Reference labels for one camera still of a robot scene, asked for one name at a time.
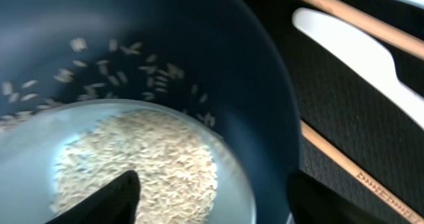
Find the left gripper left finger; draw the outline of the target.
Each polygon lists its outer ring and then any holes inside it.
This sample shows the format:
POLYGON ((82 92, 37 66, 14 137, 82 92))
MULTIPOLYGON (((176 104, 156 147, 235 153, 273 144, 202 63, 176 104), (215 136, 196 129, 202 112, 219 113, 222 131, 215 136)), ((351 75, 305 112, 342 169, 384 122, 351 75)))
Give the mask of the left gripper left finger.
POLYGON ((140 192, 138 174, 126 171, 46 224, 134 224, 140 192))

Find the light blue bowl with rice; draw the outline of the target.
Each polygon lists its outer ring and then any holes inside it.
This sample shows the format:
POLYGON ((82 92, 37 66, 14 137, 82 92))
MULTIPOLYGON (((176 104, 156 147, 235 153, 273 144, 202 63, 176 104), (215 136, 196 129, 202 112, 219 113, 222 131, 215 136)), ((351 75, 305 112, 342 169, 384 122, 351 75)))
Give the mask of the light blue bowl with rice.
POLYGON ((47 223, 54 218, 54 159, 65 144, 107 117, 138 110, 167 113, 199 134, 217 164, 217 196, 208 223, 255 224, 251 185, 234 152, 216 133, 179 111, 129 99, 97 99, 45 111, 1 135, 1 222, 47 223))

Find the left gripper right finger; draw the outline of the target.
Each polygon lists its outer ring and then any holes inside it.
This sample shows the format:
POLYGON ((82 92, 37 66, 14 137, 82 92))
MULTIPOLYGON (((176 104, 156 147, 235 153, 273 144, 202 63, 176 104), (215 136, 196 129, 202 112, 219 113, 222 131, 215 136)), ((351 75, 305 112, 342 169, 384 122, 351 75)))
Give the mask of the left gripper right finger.
POLYGON ((295 224, 385 224, 311 176, 296 170, 287 181, 295 224))

